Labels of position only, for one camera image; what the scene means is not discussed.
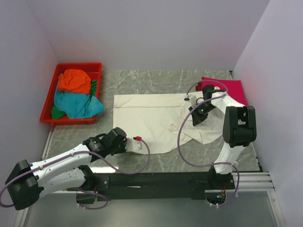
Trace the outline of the white t shirt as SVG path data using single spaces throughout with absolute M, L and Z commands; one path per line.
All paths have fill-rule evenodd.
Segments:
M 202 145 L 221 137 L 224 114 L 214 109 L 207 119 L 193 126 L 189 117 L 190 103 L 185 94 L 115 95 L 113 126 L 125 131 L 128 137 L 140 136 L 152 154 L 162 154 L 191 140 Z

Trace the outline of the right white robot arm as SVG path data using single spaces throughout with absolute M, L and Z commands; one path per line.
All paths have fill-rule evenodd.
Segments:
M 224 114 L 223 139 L 224 145 L 213 166 L 215 173 L 208 176 L 208 184 L 218 189 L 224 184 L 224 176 L 232 172 L 240 153 L 254 142 L 257 137 L 256 112 L 253 106 L 237 102 L 227 91 L 216 89 L 213 85 L 202 88 L 203 101 L 187 93 L 185 101 L 190 103 L 189 112 L 193 126 L 204 122 L 214 109 Z

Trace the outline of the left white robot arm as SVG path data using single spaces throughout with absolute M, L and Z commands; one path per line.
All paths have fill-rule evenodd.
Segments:
M 23 210 L 39 198 L 64 189 L 94 190 L 99 180 L 88 164 L 124 153 L 126 142 L 126 133 L 116 127 L 52 158 L 31 164 L 26 160 L 18 162 L 5 182 L 12 206 Z

